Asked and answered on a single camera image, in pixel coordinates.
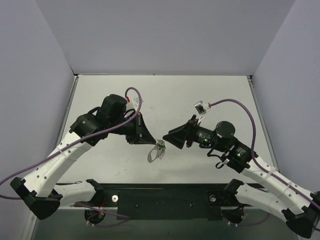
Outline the metal key holder plate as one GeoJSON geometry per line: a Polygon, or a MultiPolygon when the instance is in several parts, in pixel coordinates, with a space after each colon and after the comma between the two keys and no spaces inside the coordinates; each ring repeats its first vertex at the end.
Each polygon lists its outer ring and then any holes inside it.
{"type": "Polygon", "coordinates": [[[156,140],[156,144],[152,150],[147,155],[148,163],[153,163],[155,160],[161,160],[165,156],[165,151],[163,148],[166,148],[165,141],[161,139],[156,140]]]}

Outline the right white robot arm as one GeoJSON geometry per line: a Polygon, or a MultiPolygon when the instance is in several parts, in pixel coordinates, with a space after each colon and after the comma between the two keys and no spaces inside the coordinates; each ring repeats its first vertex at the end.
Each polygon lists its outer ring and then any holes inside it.
{"type": "Polygon", "coordinates": [[[226,203],[239,202],[259,208],[283,220],[300,237],[311,238],[320,221],[320,193],[295,184],[267,164],[234,136],[236,130],[232,123],[221,121],[210,130],[200,126],[198,121],[192,116],[186,124],[170,130],[163,140],[179,149],[197,143],[209,150],[208,157],[212,156],[212,151],[221,152],[223,166],[252,179],[266,190],[259,191],[233,179],[223,192],[226,203]]]}

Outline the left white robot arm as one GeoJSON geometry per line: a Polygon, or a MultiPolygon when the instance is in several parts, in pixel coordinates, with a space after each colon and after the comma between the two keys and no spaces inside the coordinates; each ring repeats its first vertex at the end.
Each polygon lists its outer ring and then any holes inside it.
{"type": "Polygon", "coordinates": [[[10,186],[39,219],[50,217],[60,206],[89,203],[97,206],[105,196],[95,180],[59,185],[64,173],[87,151],[109,134],[123,135],[130,145],[155,145],[140,112],[142,98],[129,100],[111,94],[102,105],[80,115],[48,159],[25,177],[15,177],[10,186]]]}

